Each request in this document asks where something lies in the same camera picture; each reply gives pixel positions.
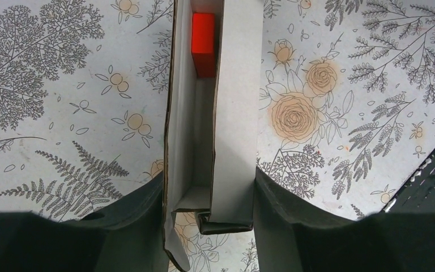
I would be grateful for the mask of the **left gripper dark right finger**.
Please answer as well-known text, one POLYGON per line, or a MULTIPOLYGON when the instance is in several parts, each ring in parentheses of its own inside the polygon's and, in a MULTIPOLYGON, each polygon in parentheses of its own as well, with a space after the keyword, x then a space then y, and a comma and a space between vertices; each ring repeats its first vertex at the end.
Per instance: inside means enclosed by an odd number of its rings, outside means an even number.
POLYGON ((435 271, 435 151, 389 212, 352 221, 257 170, 254 236, 261 271, 435 271))

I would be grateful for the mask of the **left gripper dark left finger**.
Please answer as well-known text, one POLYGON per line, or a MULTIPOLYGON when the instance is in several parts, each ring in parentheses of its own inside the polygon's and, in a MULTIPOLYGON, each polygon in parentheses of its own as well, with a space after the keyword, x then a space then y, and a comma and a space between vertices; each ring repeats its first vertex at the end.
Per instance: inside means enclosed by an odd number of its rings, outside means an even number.
POLYGON ((0 212, 0 271, 167 271, 163 175, 81 220, 0 212))

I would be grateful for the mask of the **white cardboard paper box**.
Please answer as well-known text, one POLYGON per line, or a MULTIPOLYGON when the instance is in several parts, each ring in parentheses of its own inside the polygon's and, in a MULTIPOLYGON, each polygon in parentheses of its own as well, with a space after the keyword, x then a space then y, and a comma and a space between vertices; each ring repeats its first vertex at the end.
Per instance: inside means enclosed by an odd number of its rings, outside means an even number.
POLYGON ((163 246, 180 271, 190 262, 174 228, 194 212, 203 235, 253 228, 262 1, 175 1, 164 133, 163 246), (216 77, 191 55, 194 13, 215 15, 216 77))

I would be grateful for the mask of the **red rectangular block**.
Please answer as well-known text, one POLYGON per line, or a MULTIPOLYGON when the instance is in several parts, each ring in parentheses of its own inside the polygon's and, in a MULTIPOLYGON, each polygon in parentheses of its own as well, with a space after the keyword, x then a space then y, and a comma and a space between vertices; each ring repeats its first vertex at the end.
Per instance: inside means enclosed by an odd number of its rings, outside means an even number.
POLYGON ((199 78, 216 77, 215 15, 194 13, 191 25, 191 55, 199 78))

